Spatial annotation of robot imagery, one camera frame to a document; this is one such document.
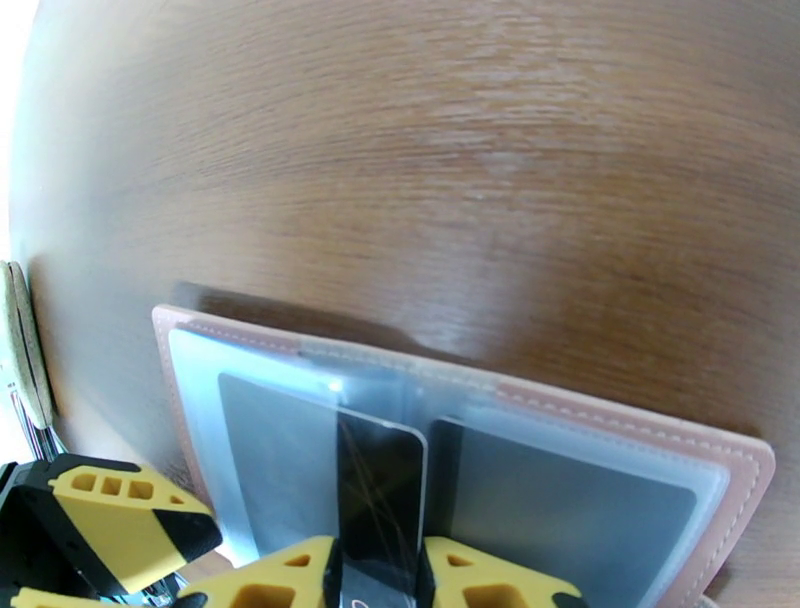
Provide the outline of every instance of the wood grain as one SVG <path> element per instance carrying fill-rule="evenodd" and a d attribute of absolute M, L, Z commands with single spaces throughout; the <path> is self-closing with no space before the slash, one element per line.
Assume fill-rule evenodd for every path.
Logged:
<path fill-rule="evenodd" d="M 185 481 L 159 302 L 465 361 L 771 442 L 713 593 L 796 605 L 799 28 L 789 0 L 43 0 L 12 243 L 63 432 Z"/>

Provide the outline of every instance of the yellow plastic part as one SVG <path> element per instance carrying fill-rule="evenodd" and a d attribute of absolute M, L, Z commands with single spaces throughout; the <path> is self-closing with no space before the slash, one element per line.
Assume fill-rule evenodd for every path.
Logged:
<path fill-rule="evenodd" d="M 147 467 L 125 472 L 80 466 L 50 485 L 75 528 L 129 593 L 186 565 L 153 509 L 210 515 L 194 496 Z"/>
<path fill-rule="evenodd" d="M 23 587 L 17 595 L 11 598 L 11 606 L 13 608 L 103 608 L 108 604 L 97 600 Z"/>
<path fill-rule="evenodd" d="M 179 597 L 205 593 L 210 608 L 325 608 L 323 583 L 333 540 L 314 536 L 238 570 L 191 584 Z"/>
<path fill-rule="evenodd" d="M 556 608 L 556 593 L 581 597 L 570 583 L 449 538 L 428 537 L 425 550 L 436 583 L 433 608 Z"/>

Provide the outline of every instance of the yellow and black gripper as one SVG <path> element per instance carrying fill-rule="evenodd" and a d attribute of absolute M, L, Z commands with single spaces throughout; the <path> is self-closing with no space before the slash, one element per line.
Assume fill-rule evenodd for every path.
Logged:
<path fill-rule="evenodd" d="M 221 542 L 209 509 L 151 469 L 64 454 L 0 469 L 0 608 L 99 608 Z M 425 539 L 418 608 L 588 608 L 570 583 Z M 312 537 L 193 583 L 170 608 L 337 608 L 342 555 Z"/>

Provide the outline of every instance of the pink card holder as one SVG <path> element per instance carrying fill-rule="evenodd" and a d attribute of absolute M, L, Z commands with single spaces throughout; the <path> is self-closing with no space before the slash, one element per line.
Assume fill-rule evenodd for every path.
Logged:
<path fill-rule="evenodd" d="M 153 321 L 195 489 L 223 522 L 213 488 L 232 486 L 198 422 L 212 406 L 181 388 L 231 345 L 270 390 L 417 429 L 425 533 L 569 580 L 593 608 L 695 606 L 775 470 L 761 440 L 536 382 L 171 306 Z"/>

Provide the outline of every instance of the wooden surface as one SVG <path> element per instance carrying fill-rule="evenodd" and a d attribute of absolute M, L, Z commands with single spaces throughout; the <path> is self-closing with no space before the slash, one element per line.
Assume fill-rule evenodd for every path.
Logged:
<path fill-rule="evenodd" d="M 74 449 L 186 479 L 159 302 L 770 441 L 800 597 L 800 4 L 42 0 L 12 165 Z"/>

